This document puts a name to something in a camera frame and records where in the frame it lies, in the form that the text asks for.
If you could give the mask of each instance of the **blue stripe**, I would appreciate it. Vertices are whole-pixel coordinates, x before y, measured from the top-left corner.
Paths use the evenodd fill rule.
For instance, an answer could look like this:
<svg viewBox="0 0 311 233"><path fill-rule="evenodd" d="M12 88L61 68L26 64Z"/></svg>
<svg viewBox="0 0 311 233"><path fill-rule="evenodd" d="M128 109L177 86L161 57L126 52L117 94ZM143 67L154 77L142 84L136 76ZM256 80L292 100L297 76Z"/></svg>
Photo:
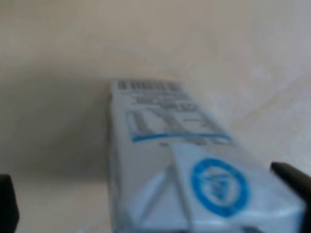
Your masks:
<svg viewBox="0 0 311 233"><path fill-rule="evenodd" d="M146 136L136 136L133 137L133 142L141 142L151 139L158 138L168 138L168 137L212 137L212 138L223 138L228 141L231 141L231 138L224 134L214 134L214 133L159 133L151 134Z"/></svg>

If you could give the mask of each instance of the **barcode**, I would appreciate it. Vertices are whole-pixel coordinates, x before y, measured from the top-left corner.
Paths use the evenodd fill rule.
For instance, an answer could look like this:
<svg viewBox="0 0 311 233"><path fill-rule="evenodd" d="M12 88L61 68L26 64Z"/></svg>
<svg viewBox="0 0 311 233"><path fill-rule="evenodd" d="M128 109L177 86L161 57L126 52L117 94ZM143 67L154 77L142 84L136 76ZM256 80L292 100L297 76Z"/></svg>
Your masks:
<svg viewBox="0 0 311 233"><path fill-rule="evenodd" d="M154 81L118 81L120 90L179 91L176 83Z"/></svg>

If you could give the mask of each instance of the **white carton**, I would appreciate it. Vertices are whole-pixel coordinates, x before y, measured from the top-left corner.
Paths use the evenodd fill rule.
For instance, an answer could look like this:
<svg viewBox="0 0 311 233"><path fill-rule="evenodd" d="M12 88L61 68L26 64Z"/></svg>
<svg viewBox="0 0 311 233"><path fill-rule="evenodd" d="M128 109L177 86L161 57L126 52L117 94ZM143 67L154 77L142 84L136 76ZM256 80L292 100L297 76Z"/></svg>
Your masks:
<svg viewBox="0 0 311 233"><path fill-rule="evenodd" d="M297 233L304 203L179 83L114 81L116 233Z"/></svg>

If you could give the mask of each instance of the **black object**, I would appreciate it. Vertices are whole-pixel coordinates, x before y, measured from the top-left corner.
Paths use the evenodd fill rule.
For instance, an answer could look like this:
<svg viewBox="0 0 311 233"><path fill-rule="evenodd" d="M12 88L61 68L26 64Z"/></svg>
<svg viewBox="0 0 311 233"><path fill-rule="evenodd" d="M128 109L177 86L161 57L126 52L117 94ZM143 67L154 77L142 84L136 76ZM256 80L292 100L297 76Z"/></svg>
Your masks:
<svg viewBox="0 0 311 233"><path fill-rule="evenodd" d="M271 163L271 170L306 203L301 233L311 233L311 177L287 163Z"/></svg>
<svg viewBox="0 0 311 233"><path fill-rule="evenodd" d="M0 175L0 232L14 233L19 220L19 212L9 175Z"/></svg>

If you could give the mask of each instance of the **blue circular logo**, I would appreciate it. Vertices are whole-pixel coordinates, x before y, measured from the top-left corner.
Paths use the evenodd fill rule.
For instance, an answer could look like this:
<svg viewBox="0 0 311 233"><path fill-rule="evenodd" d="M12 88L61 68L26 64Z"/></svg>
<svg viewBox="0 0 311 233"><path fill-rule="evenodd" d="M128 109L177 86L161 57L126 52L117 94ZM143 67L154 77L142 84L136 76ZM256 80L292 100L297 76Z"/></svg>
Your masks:
<svg viewBox="0 0 311 233"><path fill-rule="evenodd" d="M209 211L231 217L241 211L250 197L247 180L232 165L218 159L204 159L192 171L195 196Z"/></svg>

